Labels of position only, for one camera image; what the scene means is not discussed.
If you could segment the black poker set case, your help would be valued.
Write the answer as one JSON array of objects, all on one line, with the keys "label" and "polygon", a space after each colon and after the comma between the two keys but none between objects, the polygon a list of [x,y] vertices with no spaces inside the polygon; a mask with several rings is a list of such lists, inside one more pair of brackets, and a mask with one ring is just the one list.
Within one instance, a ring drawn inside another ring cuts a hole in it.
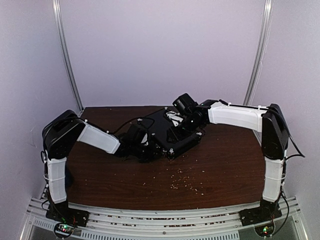
[{"label": "black poker set case", "polygon": [[146,131],[142,143],[148,150],[148,159],[175,159],[200,143],[204,132],[198,127],[182,126],[185,118],[178,112],[164,107],[137,121]]}]

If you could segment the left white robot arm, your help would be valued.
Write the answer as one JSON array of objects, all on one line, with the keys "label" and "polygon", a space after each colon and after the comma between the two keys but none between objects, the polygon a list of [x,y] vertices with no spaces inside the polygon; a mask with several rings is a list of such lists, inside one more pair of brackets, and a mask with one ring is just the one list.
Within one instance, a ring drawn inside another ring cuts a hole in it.
[{"label": "left white robot arm", "polygon": [[162,148],[154,141],[150,132],[156,121],[147,116],[127,121],[126,132],[117,134],[123,123],[114,131],[108,131],[83,119],[72,110],[66,110],[42,130],[42,161],[45,164],[46,181],[49,187],[49,201],[52,213],[61,222],[72,218],[72,211],[66,207],[66,162],[77,142],[85,143],[118,158],[134,156],[141,162],[149,162],[163,156]]}]

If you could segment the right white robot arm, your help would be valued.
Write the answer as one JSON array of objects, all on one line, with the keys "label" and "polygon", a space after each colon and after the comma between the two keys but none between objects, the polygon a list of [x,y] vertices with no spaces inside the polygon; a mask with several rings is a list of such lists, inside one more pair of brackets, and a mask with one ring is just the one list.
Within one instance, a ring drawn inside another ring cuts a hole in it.
[{"label": "right white robot arm", "polygon": [[201,104],[189,95],[173,102],[184,119],[178,128],[194,131],[208,124],[246,128],[261,134],[261,150],[265,161],[264,189],[256,210],[259,220],[268,220],[275,212],[286,179],[287,149],[293,142],[279,105],[236,105],[223,100],[208,99]]}]

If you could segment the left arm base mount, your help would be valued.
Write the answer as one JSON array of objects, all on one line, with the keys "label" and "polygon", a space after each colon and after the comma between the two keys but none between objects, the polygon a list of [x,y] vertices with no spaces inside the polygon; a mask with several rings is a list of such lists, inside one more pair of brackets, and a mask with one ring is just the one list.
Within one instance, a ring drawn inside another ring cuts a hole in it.
[{"label": "left arm base mount", "polygon": [[61,222],[73,227],[86,227],[90,213],[86,210],[80,210],[69,207],[67,200],[55,203],[48,195],[49,206],[45,217],[56,222]]}]

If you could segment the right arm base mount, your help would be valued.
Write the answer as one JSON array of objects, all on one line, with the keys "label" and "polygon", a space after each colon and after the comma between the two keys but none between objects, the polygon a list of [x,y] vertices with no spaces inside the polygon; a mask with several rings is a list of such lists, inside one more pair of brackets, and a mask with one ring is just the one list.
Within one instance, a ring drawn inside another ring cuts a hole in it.
[{"label": "right arm base mount", "polygon": [[276,201],[267,201],[261,198],[258,207],[241,210],[239,212],[239,218],[242,226],[255,225],[280,218],[282,212],[280,210],[279,200],[280,198]]}]

